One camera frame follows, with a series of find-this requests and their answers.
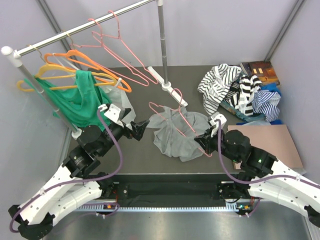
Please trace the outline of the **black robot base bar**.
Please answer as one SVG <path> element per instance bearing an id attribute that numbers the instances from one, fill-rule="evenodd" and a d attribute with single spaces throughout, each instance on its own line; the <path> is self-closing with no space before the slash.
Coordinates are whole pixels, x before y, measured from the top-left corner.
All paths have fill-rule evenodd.
<path id="1" fill-rule="evenodd" d="M 225 174 L 118 174 L 112 181 L 104 197 L 121 207 L 220 207 L 226 201 L 249 198 Z"/>

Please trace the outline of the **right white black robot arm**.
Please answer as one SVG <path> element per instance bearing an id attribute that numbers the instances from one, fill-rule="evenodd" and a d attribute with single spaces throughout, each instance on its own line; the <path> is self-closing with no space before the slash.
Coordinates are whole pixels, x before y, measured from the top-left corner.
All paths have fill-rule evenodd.
<path id="1" fill-rule="evenodd" d="M 194 139 L 207 154 L 217 151 L 240 163 L 233 192 L 239 198 L 250 195 L 292 209 L 306 217 L 314 226 L 320 225 L 320 186 L 285 165 L 273 154 L 252 146 L 250 139 L 238 130 L 218 132 L 207 130 Z"/>

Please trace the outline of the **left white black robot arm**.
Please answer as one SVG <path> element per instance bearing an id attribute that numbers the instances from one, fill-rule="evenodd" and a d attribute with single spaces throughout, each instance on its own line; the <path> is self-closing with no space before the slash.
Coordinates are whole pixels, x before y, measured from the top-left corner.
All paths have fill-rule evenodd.
<path id="1" fill-rule="evenodd" d="M 149 124 L 141 122 L 113 122 L 101 130 L 89 125 L 78 137 L 78 146 L 58 167 L 46 184 L 29 200 L 12 205 L 9 229 L 27 240 L 40 240 L 67 215 L 92 200 L 109 198 L 114 191 L 111 178 L 117 174 L 93 170 L 100 165 L 98 157 L 104 156 L 121 137 L 140 140 Z"/>

